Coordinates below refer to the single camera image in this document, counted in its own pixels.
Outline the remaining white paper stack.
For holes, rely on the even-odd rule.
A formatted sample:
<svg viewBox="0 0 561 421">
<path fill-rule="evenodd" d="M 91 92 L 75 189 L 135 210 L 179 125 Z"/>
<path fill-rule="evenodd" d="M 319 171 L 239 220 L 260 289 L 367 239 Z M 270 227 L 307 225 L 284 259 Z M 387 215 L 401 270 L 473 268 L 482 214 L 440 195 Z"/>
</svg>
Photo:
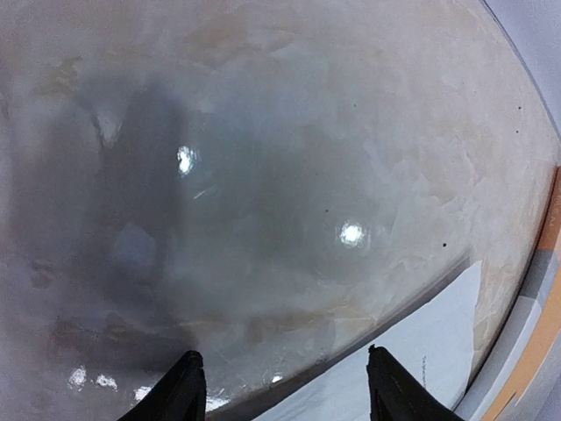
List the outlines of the remaining white paper stack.
<svg viewBox="0 0 561 421">
<path fill-rule="evenodd" d="M 463 397 L 474 355 L 473 320 L 480 261 L 372 342 L 279 380 L 250 401 L 227 405 L 212 420 L 371 420 L 366 366 L 372 345 L 385 347 L 447 409 Z"/>
</svg>

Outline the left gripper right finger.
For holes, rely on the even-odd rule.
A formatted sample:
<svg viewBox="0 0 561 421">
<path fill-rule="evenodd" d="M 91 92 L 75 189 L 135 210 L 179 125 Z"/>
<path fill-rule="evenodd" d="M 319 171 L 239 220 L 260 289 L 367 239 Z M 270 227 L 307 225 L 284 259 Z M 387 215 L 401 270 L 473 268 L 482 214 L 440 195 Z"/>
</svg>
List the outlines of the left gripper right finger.
<svg viewBox="0 0 561 421">
<path fill-rule="evenodd" d="M 366 366 L 372 421 L 460 421 L 383 346 L 368 349 Z"/>
</svg>

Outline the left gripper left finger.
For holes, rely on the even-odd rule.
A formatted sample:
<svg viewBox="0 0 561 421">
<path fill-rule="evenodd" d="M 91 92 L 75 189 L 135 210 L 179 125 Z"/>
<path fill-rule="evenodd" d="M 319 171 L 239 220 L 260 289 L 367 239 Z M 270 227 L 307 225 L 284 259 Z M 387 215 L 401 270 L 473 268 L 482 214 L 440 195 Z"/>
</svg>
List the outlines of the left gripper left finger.
<svg viewBox="0 0 561 421">
<path fill-rule="evenodd" d="M 118 421 L 203 421 L 206 398 L 203 358 L 187 351 Z"/>
</svg>

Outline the orange file folder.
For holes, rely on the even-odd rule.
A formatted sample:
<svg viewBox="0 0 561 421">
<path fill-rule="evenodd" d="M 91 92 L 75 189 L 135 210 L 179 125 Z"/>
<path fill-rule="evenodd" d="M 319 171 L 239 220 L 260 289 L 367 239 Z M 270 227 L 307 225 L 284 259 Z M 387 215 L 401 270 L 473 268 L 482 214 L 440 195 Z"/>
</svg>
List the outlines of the orange file folder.
<svg viewBox="0 0 561 421">
<path fill-rule="evenodd" d="M 500 336 L 455 409 L 464 420 L 535 420 L 560 376 L 560 170 Z"/>
</svg>

